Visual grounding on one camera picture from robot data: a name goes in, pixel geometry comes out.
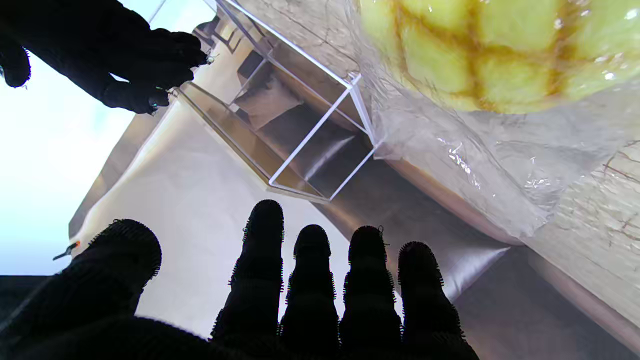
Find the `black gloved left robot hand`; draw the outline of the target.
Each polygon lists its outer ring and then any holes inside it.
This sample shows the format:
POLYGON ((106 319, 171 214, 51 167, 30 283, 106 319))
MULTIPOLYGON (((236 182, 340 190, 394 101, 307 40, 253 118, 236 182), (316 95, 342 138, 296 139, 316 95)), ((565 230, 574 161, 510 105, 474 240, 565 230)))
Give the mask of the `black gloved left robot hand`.
POLYGON ((258 202, 247 219, 230 292, 210 338, 135 315, 162 265, 157 237, 133 219, 117 219, 50 276, 1 328, 3 360, 477 360, 459 314, 443 290, 429 246, 410 241, 398 253, 403 317, 395 310, 379 228, 358 228, 338 316, 330 242, 316 224, 302 228, 279 317, 284 215, 258 202))

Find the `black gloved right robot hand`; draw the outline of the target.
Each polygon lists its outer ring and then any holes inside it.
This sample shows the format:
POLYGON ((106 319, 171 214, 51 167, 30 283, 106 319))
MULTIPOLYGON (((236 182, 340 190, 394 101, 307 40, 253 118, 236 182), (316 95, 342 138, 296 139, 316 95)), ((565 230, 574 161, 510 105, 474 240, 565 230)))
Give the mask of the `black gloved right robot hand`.
POLYGON ((152 29, 118 0, 3 0, 1 77, 31 78, 30 55, 110 109, 152 114, 208 62, 190 33, 152 29))

